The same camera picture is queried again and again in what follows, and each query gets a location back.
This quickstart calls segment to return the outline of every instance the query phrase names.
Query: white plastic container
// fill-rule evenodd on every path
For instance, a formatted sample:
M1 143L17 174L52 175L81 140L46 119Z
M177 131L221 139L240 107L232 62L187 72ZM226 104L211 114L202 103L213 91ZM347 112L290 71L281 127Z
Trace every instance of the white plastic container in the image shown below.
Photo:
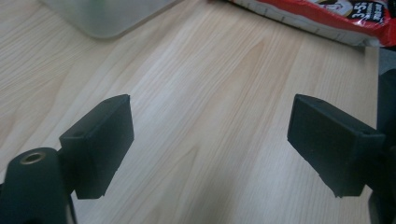
M121 34L177 0L40 0L87 35Z

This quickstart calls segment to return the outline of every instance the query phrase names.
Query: light wood grain surface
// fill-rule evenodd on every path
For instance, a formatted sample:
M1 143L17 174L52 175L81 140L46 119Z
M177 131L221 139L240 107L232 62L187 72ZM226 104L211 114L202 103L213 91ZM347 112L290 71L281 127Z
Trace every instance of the light wood grain surface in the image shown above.
M287 141L295 93L375 126L377 49L226 2L185 0L121 38L89 38L36 0L0 0L0 171L100 101L131 95L135 141L79 223L369 223Z

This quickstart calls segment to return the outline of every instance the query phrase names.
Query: wood grain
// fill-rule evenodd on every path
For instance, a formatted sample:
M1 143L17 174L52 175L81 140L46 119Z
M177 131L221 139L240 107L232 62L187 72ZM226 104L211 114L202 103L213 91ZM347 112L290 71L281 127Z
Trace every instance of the wood grain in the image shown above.
M287 141L294 94L375 126L377 49L231 4L185 0L118 39L36 0L0 1L0 170L107 97L132 96L135 141L79 223L369 223L366 189L336 199Z

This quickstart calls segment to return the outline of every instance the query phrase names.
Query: red and white package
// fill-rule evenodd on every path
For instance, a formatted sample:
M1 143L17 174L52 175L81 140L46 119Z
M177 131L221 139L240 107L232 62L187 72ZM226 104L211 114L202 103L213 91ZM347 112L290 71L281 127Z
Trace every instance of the red and white package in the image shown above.
M229 0L264 17L354 46L396 46L395 0Z

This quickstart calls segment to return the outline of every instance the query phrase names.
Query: wooden table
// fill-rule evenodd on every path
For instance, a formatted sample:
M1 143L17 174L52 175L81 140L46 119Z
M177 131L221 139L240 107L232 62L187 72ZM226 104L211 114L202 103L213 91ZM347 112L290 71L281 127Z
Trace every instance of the wooden table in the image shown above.
M377 49L229 3L185 0L96 40L36 0L0 2L0 170L107 97L132 97L135 140L79 223L369 223L369 189L336 199L287 141L294 94L375 126Z

